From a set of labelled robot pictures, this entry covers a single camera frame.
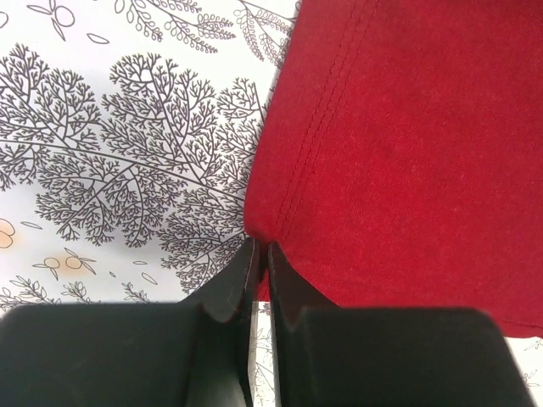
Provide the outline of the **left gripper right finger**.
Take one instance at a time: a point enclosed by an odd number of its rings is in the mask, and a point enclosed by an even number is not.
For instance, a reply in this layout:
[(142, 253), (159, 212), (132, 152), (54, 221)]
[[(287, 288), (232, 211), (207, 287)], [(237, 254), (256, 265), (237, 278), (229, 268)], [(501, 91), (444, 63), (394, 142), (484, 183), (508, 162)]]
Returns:
[(279, 406), (530, 406), (493, 320), (467, 308), (343, 308), (268, 248)]

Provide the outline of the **red t shirt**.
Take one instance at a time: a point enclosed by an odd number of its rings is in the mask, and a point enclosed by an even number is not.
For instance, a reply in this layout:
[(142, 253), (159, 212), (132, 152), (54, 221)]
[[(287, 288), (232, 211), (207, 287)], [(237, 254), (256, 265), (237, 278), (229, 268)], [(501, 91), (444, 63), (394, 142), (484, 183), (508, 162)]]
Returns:
[(539, 336), (541, 2), (303, 2), (244, 226), (343, 306)]

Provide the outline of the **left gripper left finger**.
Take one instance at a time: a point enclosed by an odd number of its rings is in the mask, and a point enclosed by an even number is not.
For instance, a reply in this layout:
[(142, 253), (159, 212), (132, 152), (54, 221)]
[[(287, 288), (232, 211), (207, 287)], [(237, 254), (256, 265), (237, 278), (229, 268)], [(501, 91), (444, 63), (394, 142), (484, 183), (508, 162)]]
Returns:
[(4, 406), (250, 406), (260, 245), (178, 303), (25, 305), (1, 320)]

